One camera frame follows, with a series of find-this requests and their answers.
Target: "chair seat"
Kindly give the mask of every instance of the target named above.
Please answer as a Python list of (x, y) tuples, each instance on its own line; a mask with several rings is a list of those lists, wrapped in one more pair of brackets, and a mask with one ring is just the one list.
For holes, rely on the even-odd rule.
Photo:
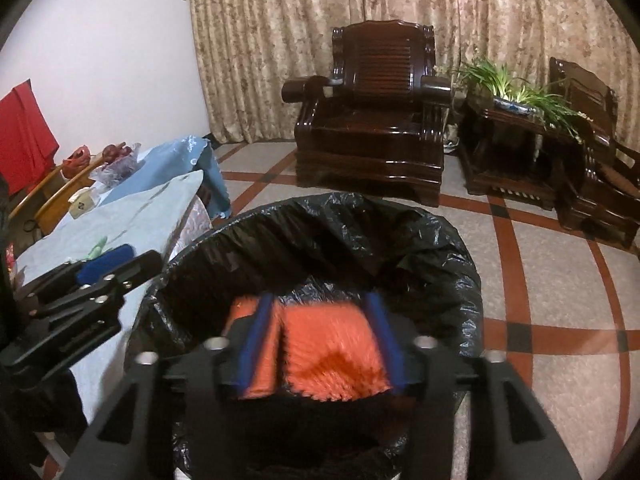
[(324, 118), (314, 129), (366, 134), (420, 134), (422, 114), (414, 110), (346, 108)]

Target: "white wall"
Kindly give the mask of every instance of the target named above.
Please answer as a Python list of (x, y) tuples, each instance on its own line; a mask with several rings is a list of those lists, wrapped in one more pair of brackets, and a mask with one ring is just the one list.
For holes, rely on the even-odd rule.
[(28, 78), (57, 161), (209, 133), (182, 0), (33, 0), (0, 51), (0, 98)]

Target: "silver screw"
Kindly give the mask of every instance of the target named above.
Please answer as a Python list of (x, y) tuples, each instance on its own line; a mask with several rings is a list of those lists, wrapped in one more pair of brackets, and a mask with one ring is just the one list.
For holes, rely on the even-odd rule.
[(226, 337), (210, 337), (202, 345), (207, 350), (222, 350), (229, 345), (229, 339)]
[(142, 352), (136, 356), (136, 362), (139, 365), (152, 365), (158, 361), (158, 354), (155, 352)]
[(414, 339), (414, 344), (418, 348), (436, 348), (436, 346), (438, 346), (438, 340), (430, 335), (419, 335)]
[(487, 350), (484, 352), (484, 358), (490, 363), (503, 363), (505, 356), (499, 350)]

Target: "trash bin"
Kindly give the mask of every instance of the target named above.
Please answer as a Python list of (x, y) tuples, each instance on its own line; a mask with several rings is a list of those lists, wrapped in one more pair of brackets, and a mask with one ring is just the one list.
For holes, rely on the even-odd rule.
[[(421, 208), (336, 192), (256, 208), (194, 241), (149, 288), (126, 362), (142, 351), (162, 357), (190, 351), (222, 333), (236, 298), (263, 291), (274, 293), (285, 308), (315, 301), (357, 303), (365, 292), (377, 291), (385, 306), (411, 319), (418, 332), (460, 355), (482, 351), (480, 277), (456, 229)], [(404, 430), (385, 440), (378, 438), (380, 428), (360, 435), (357, 426), (380, 420), (388, 430), (395, 415), (410, 410), (407, 399), (386, 394), (346, 402), (303, 399), (286, 409), (278, 402), (251, 401), (252, 410), (264, 413), (265, 427), (273, 423), (268, 412), (272, 419), (273, 413), (296, 413), (295, 428), (261, 434), (272, 460), (250, 463), (251, 478), (387, 480), (398, 473)], [(260, 418), (252, 417), (252, 427), (259, 426)], [(187, 473), (188, 433), (178, 420), (174, 452)], [(255, 451), (255, 442), (245, 444)]]

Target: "curtain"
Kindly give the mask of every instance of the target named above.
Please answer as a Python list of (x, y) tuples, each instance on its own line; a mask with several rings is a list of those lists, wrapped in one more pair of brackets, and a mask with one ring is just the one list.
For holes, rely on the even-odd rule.
[(362, 20), (434, 25), (438, 66), (475, 54), (536, 84), (548, 59), (579, 63), (619, 98), (618, 138), (640, 150), (640, 55), (606, 0), (190, 0), (211, 131), (221, 142), (291, 138), (288, 77), (329, 75), (331, 33)]

